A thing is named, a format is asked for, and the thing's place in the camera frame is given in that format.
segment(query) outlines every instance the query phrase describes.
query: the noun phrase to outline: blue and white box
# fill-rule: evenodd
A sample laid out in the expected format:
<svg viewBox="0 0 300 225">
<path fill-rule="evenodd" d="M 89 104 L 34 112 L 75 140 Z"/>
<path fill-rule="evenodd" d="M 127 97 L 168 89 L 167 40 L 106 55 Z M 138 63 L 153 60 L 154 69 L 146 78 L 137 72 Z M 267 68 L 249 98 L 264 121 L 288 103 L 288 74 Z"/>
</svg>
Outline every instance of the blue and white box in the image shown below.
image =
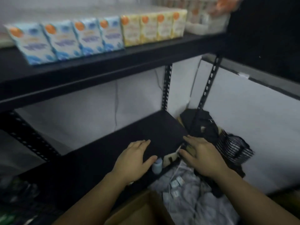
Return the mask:
<svg viewBox="0 0 300 225">
<path fill-rule="evenodd" d="M 124 49 L 119 16 L 99 18 L 99 26 L 105 51 Z"/>
<path fill-rule="evenodd" d="M 79 42 L 70 20 L 43 22 L 44 31 L 59 60 L 82 56 Z"/>
<path fill-rule="evenodd" d="M 17 23 L 5 27 L 30 65 L 57 60 L 40 24 Z"/>
<path fill-rule="evenodd" d="M 73 26 L 83 55 L 89 56 L 105 51 L 99 23 L 96 18 L 73 20 Z"/>
</svg>

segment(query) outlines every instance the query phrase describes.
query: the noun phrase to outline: shelf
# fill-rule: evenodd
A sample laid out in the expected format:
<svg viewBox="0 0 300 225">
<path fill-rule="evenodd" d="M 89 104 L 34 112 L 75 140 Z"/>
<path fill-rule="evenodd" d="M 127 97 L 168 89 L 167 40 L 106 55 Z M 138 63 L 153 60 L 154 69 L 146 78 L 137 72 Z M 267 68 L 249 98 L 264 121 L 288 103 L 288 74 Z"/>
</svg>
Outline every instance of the shelf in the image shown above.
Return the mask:
<svg viewBox="0 0 300 225">
<path fill-rule="evenodd" d="M 0 50 L 0 112 L 41 102 L 205 53 L 224 50 L 227 35 L 198 36 L 29 66 L 17 48 Z"/>
<path fill-rule="evenodd" d="M 161 110 L 56 161 L 27 171 L 21 178 L 39 186 L 41 193 L 37 200 L 53 203 L 66 211 L 113 169 L 118 156 L 130 142 L 151 140 L 144 154 L 145 161 L 152 155 L 163 157 L 175 152 L 185 135 L 185 128 L 167 111 Z M 114 207 L 147 188 L 168 169 L 163 169 L 160 175 L 150 169 L 140 180 L 125 188 Z"/>
</svg>

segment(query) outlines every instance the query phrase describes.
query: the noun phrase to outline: black metal shelving unit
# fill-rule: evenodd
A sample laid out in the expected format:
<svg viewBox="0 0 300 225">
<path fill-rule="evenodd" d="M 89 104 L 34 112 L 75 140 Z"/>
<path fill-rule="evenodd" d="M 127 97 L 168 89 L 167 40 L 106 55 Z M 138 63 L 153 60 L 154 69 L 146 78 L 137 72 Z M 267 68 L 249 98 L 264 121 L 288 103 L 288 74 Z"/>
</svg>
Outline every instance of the black metal shelving unit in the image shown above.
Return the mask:
<svg viewBox="0 0 300 225">
<path fill-rule="evenodd" d="M 187 131 L 167 112 L 172 63 L 204 53 L 221 54 L 229 45 L 227 34 L 197 36 L 186 33 L 181 39 L 37 67 L 29 66 L 16 48 L 0 50 L 0 128 L 47 162 L 25 172 L 21 178 L 38 184 L 41 191 L 38 201 L 65 211 L 111 171 L 130 142 L 152 141 L 144 159 L 174 152 Z M 198 109 L 204 106 L 220 62 L 218 55 Z M 159 66 L 165 66 L 160 111 L 64 156 L 13 110 Z M 125 189 L 115 206 L 165 172 L 167 169 L 160 175 L 147 172 Z"/>
</svg>

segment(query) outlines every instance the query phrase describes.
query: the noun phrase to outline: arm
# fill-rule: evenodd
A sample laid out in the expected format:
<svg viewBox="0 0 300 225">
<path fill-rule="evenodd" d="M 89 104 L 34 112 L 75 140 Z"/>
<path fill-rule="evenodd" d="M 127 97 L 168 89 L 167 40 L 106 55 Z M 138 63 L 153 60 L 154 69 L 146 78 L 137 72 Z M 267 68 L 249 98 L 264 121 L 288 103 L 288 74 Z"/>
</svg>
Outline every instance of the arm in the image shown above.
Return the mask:
<svg viewBox="0 0 300 225">
<path fill-rule="evenodd" d="M 179 153 L 200 174 L 212 178 L 227 196 L 238 214 L 255 225 L 299 225 L 300 220 L 284 210 L 258 189 L 229 169 L 217 149 L 203 138 L 184 137 L 196 149 L 196 158 L 187 151 Z"/>
<path fill-rule="evenodd" d="M 157 156 L 143 163 L 148 141 L 132 142 L 118 157 L 113 170 L 103 180 L 59 217 L 53 225 L 101 225 L 126 185 L 141 178 Z"/>
</svg>

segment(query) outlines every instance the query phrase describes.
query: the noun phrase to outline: perforated metal post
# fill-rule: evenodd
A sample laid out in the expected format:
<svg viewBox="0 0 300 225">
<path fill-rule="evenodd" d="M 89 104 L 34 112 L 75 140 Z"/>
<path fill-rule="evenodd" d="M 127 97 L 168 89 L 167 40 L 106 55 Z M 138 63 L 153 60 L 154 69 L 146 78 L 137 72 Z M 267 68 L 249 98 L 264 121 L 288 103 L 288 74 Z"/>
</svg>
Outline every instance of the perforated metal post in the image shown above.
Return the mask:
<svg viewBox="0 0 300 225">
<path fill-rule="evenodd" d="M 194 130 L 194 127 L 196 125 L 196 121 L 199 119 L 199 115 L 200 115 L 200 111 L 203 109 L 204 107 L 204 104 L 206 102 L 206 99 L 208 97 L 208 94 L 210 92 L 210 89 L 212 87 L 212 83 L 214 82 L 214 79 L 216 77 L 216 74 L 219 70 L 219 67 L 220 67 L 220 64 L 221 64 L 221 61 L 222 61 L 222 57 L 217 55 L 216 58 L 215 58 L 215 61 L 214 61 L 214 64 L 212 66 L 212 70 L 210 71 L 210 75 L 208 77 L 208 80 L 207 80 L 207 83 L 206 83 L 206 86 L 205 86 L 205 89 L 204 89 L 204 92 L 203 92 L 203 95 L 200 99 L 200 102 L 199 102 L 199 105 L 197 107 L 197 111 L 196 111 L 196 114 L 193 118 L 193 121 L 192 121 L 192 124 L 191 124 L 191 127 L 190 127 L 190 130 L 189 130 L 189 134 L 190 135 L 193 135 L 193 130 Z"/>
<path fill-rule="evenodd" d="M 172 74 L 172 67 L 173 65 L 166 65 L 165 67 L 165 78 L 163 82 L 163 101 L 161 105 L 161 109 L 167 110 L 168 107 L 168 98 L 169 98 L 169 90 L 170 90 L 170 83 L 171 83 L 171 74 Z"/>
<path fill-rule="evenodd" d="M 0 113 L 0 129 L 47 162 L 61 156 L 14 110 Z"/>
</svg>

